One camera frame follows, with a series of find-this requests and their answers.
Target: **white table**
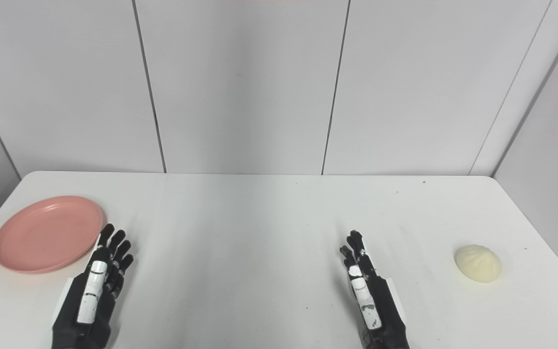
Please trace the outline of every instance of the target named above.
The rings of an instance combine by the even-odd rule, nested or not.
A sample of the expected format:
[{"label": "white table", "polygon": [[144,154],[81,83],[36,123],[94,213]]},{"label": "white table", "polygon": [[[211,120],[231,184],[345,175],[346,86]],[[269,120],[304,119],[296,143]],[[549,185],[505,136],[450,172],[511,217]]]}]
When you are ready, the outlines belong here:
[{"label": "white table", "polygon": [[[354,228],[394,280],[412,349],[558,348],[558,259],[487,177],[37,172],[0,226],[64,194],[96,201],[133,242],[116,349],[359,348],[338,252]],[[470,243],[499,254],[500,280],[457,270]],[[50,348],[62,286],[86,260],[38,275],[0,267],[1,349]]]}]

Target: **robotic hand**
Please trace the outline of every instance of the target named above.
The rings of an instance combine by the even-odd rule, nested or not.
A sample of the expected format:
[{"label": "robotic hand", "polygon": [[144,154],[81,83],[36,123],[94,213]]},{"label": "robotic hand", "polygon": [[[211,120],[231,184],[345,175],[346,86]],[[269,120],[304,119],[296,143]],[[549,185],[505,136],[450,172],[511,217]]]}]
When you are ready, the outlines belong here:
[{"label": "robotic hand", "polygon": [[346,241],[354,254],[345,245],[339,251],[345,257],[343,263],[365,321],[362,336],[365,348],[409,349],[406,326],[397,312],[387,281],[376,274],[363,245],[363,236],[352,230]]},{"label": "robotic hand", "polygon": [[102,349],[107,345],[115,300],[124,285],[124,273],[133,263],[133,256],[126,254],[131,247],[130,241],[124,241],[126,233],[118,230],[113,234],[114,230],[111,223],[102,229],[85,271],[73,279],[53,323],[51,349]]}]

